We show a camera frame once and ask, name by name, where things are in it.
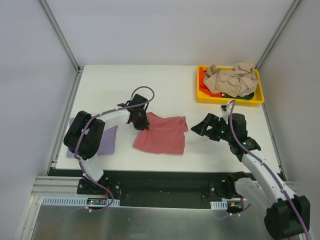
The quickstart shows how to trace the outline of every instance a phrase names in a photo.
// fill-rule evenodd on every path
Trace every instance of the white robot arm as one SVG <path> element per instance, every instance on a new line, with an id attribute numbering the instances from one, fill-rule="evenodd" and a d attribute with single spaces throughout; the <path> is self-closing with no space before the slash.
<path id="1" fill-rule="evenodd" d="M 63 143 L 74 153 L 83 172 L 94 182 L 98 182 L 104 174 L 97 156 L 103 132 L 129 123 L 133 123 L 137 130 L 147 129 L 149 123 L 146 110 L 150 101 L 135 94 L 126 104 L 121 103 L 114 109 L 95 116 L 85 111 L 78 112 Z"/>
<path id="2" fill-rule="evenodd" d="M 231 152 L 252 173 L 259 185 L 253 183 L 244 172 L 227 176 L 218 195 L 230 199 L 243 196 L 264 217 L 264 224 L 275 240 L 309 231 L 310 202 L 305 196 L 297 196 L 268 165 L 260 146 L 248 137 L 245 116 L 234 113 L 229 102 L 221 106 L 222 117 L 211 113 L 191 130 L 213 141 L 227 141 Z"/>

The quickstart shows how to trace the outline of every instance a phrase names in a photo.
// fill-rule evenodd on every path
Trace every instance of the purple cloth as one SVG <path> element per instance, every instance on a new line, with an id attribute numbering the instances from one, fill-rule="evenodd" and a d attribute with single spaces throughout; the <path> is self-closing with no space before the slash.
<path id="1" fill-rule="evenodd" d="M 71 126 L 74 119 L 75 119 L 74 117 L 69 119 L 69 126 Z M 103 132 L 99 149 L 96 152 L 98 156 L 112 155 L 115 153 L 117 129 L 118 129 L 118 126 L 114 126 Z M 73 158 L 74 154 L 69 150 L 67 150 L 66 157 Z"/>

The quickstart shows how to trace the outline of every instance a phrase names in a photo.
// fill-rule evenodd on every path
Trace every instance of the red fabric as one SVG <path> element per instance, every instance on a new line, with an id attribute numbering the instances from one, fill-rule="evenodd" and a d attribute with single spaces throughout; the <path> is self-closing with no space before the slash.
<path id="1" fill-rule="evenodd" d="M 205 80 L 205 71 L 202 67 L 199 69 L 199 90 L 205 94 L 210 95 L 210 97 L 215 97 L 215 98 L 221 98 L 223 95 L 222 92 L 218 92 L 214 94 L 212 91 L 207 88 L 207 86 L 204 83 Z"/>
<path id="2" fill-rule="evenodd" d="M 154 154 L 184 154 L 185 134 L 188 126 L 185 116 L 159 117 L 146 114 L 150 123 L 136 138 L 133 147 Z"/>

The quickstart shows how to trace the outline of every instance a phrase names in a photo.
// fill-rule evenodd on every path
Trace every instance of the white table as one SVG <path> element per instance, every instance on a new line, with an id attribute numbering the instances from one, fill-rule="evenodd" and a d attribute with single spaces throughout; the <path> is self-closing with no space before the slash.
<path id="1" fill-rule="evenodd" d="M 217 104 L 199 103 L 196 99 L 197 66 L 166 65 L 86 65 L 76 94 L 71 116 L 79 111 L 96 114 L 129 100 L 139 86 L 149 86 L 155 98 L 148 112 L 160 117 L 186 116 L 189 129 L 202 121 L 207 113 L 220 115 Z M 151 92 L 141 89 L 146 98 Z M 261 106 L 237 106 L 235 113 L 245 115 L 248 135 L 261 146 L 271 168 L 279 173 L 279 166 Z M 238 161 L 225 141 L 215 142 L 192 131 L 185 133 L 184 155 L 151 154 L 132 147 L 140 131 L 133 124 L 118 126 L 114 155 L 100 156 L 104 170 L 164 171 L 164 172 L 238 172 L 249 170 Z M 78 162 L 66 157 L 62 145 L 57 169 L 80 169 Z"/>

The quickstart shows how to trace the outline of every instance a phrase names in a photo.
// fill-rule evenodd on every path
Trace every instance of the plastic tray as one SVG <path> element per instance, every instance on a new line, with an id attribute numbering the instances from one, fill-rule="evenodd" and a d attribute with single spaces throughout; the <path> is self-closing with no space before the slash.
<path id="1" fill-rule="evenodd" d="M 234 100 L 234 98 L 224 98 L 224 97 L 213 97 L 199 90 L 199 70 L 203 68 L 204 71 L 208 70 L 209 66 L 198 66 L 196 69 L 196 98 L 200 103 L 209 103 L 209 104 L 226 104 L 227 102 Z M 232 70 L 232 67 L 227 66 L 217 66 L 221 70 Z M 257 69 L 254 70 L 255 76 L 260 80 L 260 74 Z M 254 97 L 251 100 L 245 99 L 236 99 L 236 103 L 239 105 L 246 105 L 250 107 L 256 107 L 259 104 L 265 102 L 264 91 L 262 89 L 261 80 L 256 86 L 254 92 Z"/>

